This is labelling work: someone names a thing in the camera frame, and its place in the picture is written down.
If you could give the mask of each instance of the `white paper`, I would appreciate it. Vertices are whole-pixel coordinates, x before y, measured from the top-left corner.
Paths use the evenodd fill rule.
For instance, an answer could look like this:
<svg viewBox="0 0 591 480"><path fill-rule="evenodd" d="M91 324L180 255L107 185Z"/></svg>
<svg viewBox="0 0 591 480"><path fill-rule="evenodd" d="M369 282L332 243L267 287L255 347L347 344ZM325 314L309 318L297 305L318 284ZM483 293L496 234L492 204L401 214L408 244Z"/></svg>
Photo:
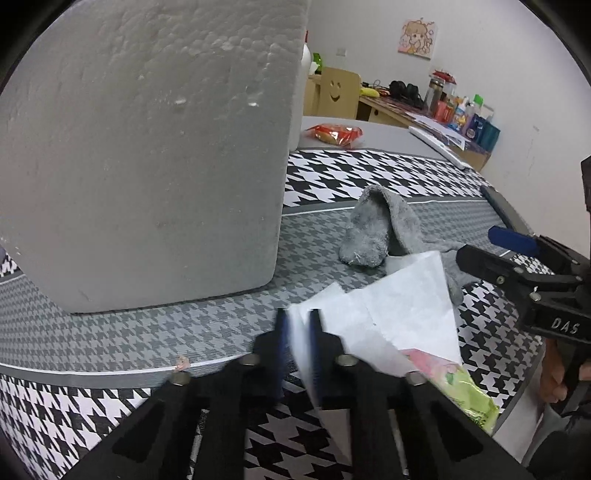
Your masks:
<svg viewBox="0 0 591 480"><path fill-rule="evenodd" d="M320 309L324 331L339 335L347 353L384 373L403 376L416 367L400 353L417 348L462 363L454 309L439 252L388 257L393 273L350 293L334 283L311 299L290 306L290 345L313 405L310 311ZM339 449L350 458L347 412L318 410Z"/></svg>
<svg viewBox="0 0 591 480"><path fill-rule="evenodd" d="M440 124L439 122L436 122L432 118L429 118L425 115L419 115L417 113L411 113L411 112L408 112L408 114L409 114L409 116L414 118L414 121L416 123L425 125L426 127L429 127L430 129L441 133L446 138L448 138L451 142L453 142L454 145L458 146L460 148L460 150L465 150L466 139L461 134L456 132L455 130L445 127L444 125Z"/></svg>
<svg viewBox="0 0 591 480"><path fill-rule="evenodd" d="M436 138L424 128L408 127L408 131L411 132L415 137L425 142L431 148L434 148L460 170L470 168L470 165L464 162L458 155L456 155L456 153L451 148L443 144L443 142L441 142L438 138Z"/></svg>

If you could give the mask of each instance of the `plastic bag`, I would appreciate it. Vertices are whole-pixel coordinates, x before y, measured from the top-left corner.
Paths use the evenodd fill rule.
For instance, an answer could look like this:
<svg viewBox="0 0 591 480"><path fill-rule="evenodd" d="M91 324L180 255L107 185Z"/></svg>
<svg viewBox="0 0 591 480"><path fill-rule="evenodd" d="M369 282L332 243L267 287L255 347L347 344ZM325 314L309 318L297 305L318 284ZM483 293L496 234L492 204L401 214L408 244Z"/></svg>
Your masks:
<svg viewBox="0 0 591 480"><path fill-rule="evenodd" d="M347 125L320 124L306 130L318 140L335 145L346 147L357 140L363 131L359 127L347 127Z"/></svg>
<svg viewBox="0 0 591 480"><path fill-rule="evenodd" d="M485 432L492 434L499 407L473 382L460 365L421 350L402 353Z"/></svg>

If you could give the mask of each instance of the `wooden chair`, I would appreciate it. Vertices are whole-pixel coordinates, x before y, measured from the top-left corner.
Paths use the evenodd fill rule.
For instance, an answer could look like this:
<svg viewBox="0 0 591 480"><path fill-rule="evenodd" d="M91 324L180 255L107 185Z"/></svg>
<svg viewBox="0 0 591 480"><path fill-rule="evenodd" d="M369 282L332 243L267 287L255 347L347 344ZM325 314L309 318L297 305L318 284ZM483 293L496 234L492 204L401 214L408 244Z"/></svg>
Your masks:
<svg viewBox="0 0 591 480"><path fill-rule="evenodd" d="M356 73L323 68L316 115L354 120L357 117L360 89L361 77Z"/></svg>

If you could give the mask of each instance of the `houndstooth mattress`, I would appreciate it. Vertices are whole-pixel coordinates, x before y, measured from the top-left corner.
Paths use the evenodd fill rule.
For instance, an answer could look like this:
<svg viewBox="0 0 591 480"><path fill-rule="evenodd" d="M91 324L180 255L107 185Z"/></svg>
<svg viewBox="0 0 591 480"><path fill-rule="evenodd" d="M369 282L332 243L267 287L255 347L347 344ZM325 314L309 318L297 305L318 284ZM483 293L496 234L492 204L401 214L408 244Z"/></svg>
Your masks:
<svg viewBox="0 0 591 480"><path fill-rule="evenodd" d="M271 328L277 307L334 281L350 290L381 278L381 269L353 270L337 258L349 209L374 183L406 197L425 233L507 253L486 238L501 221L481 198L486 181L473 170L381 151L306 150L290 157L277 269L257 291L76 316L44 297L8 259L12 273L0 280L0 427L33 477L63 476L144 401L161 381L142 377L147 369L169 368L179 355L192 365L240 355ZM532 259L512 259L528 271L546 271ZM541 341L516 329L513 306L487 283L465 289L460 315L465 367L505 411L536 366ZM116 381L109 376L114 371ZM293 365L284 393L281 405L249 426L246 478L348 478L350 467L322 428Z"/></svg>

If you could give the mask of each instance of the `white wall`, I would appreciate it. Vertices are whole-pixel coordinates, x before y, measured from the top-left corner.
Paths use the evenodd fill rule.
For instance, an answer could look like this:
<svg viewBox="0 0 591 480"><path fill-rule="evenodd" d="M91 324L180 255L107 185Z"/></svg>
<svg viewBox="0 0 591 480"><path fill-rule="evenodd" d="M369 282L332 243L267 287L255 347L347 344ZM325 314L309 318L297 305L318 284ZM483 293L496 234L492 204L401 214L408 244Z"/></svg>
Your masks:
<svg viewBox="0 0 591 480"><path fill-rule="evenodd" d="M439 25L432 61L396 52L402 25L420 17ZM403 80L424 94L443 67L458 95L482 95L501 129L485 177L537 233L589 254L580 162L591 155L591 87L518 0L312 0L308 28L311 51L366 82Z"/></svg>

